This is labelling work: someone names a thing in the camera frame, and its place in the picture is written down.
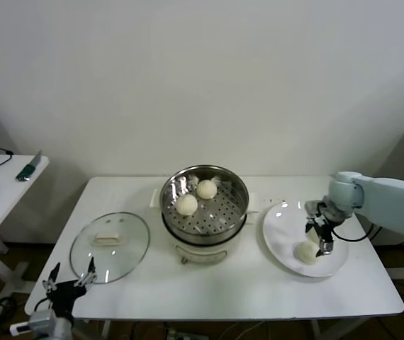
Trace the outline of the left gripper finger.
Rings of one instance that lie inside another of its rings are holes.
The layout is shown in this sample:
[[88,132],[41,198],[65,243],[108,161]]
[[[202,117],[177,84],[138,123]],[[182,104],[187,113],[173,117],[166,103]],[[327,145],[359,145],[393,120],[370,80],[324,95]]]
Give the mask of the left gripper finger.
[[54,291],[57,289],[57,276],[60,271],[60,262],[51,270],[47,280],[43,281],[43,287],[46,291]]
[[74,284],[74,286],[91,286],[98,278],[96,273],[96,267],[94,263],[94,257],[91,258],[87,272]]

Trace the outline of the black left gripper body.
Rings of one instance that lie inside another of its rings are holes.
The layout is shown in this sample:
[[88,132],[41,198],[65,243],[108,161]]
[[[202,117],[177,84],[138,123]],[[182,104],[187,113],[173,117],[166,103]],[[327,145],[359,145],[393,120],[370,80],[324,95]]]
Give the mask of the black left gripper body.
[[53,288],[47,289],[46,295],[52,303],[55,314],[71,314],[74,303],[87,292],[85,285],[77,280],[57,283]]

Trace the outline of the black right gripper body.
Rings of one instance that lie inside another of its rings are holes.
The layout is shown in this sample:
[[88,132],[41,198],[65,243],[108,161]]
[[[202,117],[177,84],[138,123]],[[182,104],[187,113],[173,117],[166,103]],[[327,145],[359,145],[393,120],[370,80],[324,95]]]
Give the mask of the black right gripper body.
[[332,241],[332,228],[322,213],[317,212],[310,217],[310,230],[316,233],[320,241]]

